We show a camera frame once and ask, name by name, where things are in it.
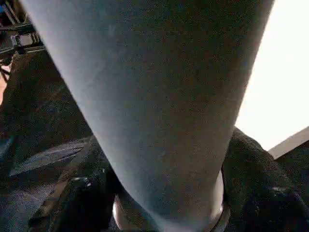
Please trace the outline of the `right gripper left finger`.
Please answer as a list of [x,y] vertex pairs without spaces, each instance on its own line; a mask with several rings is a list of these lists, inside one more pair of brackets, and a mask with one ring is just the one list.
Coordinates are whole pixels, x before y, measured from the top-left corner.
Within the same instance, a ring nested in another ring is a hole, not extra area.
[[108,230],[120,183],[92,136],[65,167],[53,190],[28,221],[30,232]]

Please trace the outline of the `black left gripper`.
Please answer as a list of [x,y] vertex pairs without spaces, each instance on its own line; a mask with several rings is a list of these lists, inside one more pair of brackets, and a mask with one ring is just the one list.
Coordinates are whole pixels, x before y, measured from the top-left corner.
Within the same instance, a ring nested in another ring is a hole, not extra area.
[[1,26],[0,38],[7,39],[9,42],[8,45],[3,45],[4,40],[0,41],[2,43],[0,44],[1,63],[8,62],[15,53],[23,55],[45,50],[39,33],[30,22]]

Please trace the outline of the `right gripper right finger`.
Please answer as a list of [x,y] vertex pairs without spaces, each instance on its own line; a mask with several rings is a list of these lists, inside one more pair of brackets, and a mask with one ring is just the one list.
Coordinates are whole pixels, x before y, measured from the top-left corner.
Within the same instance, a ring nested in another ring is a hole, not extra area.
[[227,232],[307,232],[309,208],[286,173],[253,138],[235,128],[222,166]]

